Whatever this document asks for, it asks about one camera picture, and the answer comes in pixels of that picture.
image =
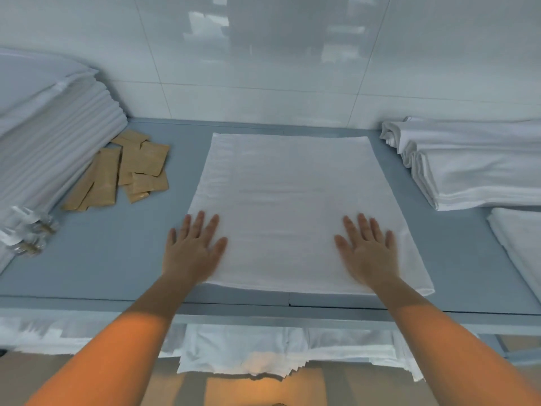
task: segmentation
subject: floor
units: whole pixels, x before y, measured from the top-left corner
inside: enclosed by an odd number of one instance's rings
[[[540,338],[507,338],[514,350],[541,343]],[[70,356],[9,352],[0,358],[3,406],[20,406]],[[437,405],[424,381],[414,383],[400,369],[368,364],[314,362],[282,381],[236,378],[204,373],[176,374],[178,358],[159,359],[143,406],[433,406]],[[520,368],[541,390],[541,365]]]

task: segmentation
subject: white tiled wall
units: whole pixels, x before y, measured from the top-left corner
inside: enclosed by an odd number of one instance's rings
[[[541,118],[541,0],[0,0],[0,47],[101,70],[131,116],[376,128]]]

